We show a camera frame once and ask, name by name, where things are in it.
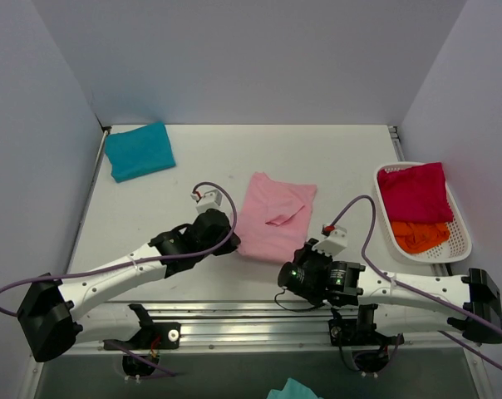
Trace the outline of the pink t shirt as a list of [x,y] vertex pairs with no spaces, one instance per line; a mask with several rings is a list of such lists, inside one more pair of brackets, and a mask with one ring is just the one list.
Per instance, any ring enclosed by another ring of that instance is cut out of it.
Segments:
[[274,264],[292,260],[307,239],[316,193],[316,185],[285,183],[254,173],[238,214],[238,253]]

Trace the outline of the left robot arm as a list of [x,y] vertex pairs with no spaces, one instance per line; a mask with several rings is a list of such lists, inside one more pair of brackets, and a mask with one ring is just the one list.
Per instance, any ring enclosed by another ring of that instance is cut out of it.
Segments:
[[127,349],[147,349],[155,339],[164,348],[178,340],[161,328],[138,303],[112,305],[110,300],[145,283],[192,269],[209,255],[238,248],[235,223],[226,213],[207,209],[191,224],[182,224],[152,238],[126,256],[79,276],[52,280],[43,275],[31,283],[17,310],[37,362],[61,356],[81,342],[118,342]]

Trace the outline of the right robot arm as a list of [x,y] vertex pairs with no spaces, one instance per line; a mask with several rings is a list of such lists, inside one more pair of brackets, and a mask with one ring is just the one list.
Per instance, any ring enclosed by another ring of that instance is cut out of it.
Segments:
[[472,268],[447,277],[375,271],[315,250],[311,239],[278,274],[278,286],[319,307],[357,308],[354,333],[366,343],[401,333],[449,332],[484,344],[502,343],[500,292]]

